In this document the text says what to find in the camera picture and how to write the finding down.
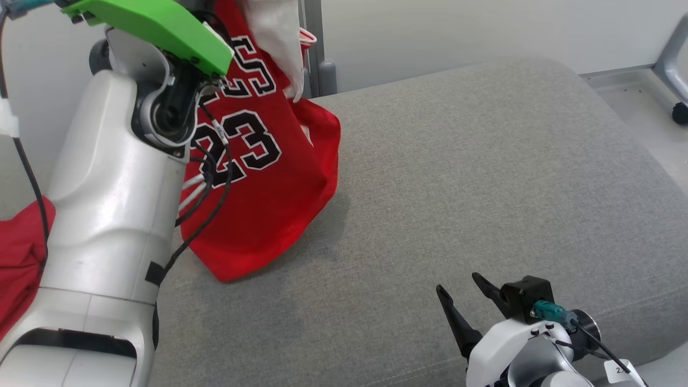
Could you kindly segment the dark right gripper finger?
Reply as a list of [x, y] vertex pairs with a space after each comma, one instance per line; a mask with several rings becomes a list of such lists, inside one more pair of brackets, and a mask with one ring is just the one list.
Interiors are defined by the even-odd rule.
[[483, 338], [483, 335], [467, 323], [466, 319], [455, 308], [454, 299], [442, 285], [436, 286], [436, 294], [462, 357], [471, 357], [472, 350]]
[[502, 297], [499, 288], [479, 273], [472, 273], [472, 280], [474, 280], [482, 294], [496, 305], [504, 318], [511, 317], [510, 307], [504, 297]]

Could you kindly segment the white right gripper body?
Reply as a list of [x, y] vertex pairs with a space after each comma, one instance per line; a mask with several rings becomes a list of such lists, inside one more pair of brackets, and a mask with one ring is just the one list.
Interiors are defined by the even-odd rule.
[[494, 386], [506, 373], [508, 386], [531, 386], [560, 371], [575, 373], [574, 351], [560, 348], [557, 341], [570, 344], [565, 328], [558, 323], [539, 321], [523, 324], [514, 319], [489, 329], [472, 350], [466, 372], [467, 386]]

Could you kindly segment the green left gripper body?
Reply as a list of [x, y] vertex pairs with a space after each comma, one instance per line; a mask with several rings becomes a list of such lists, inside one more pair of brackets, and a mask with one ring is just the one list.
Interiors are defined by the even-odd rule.
[[209, 76], [225, 76], [233, 61], [224, 39], [175, 1], [78, 1], [61, 12], [130, 33]]

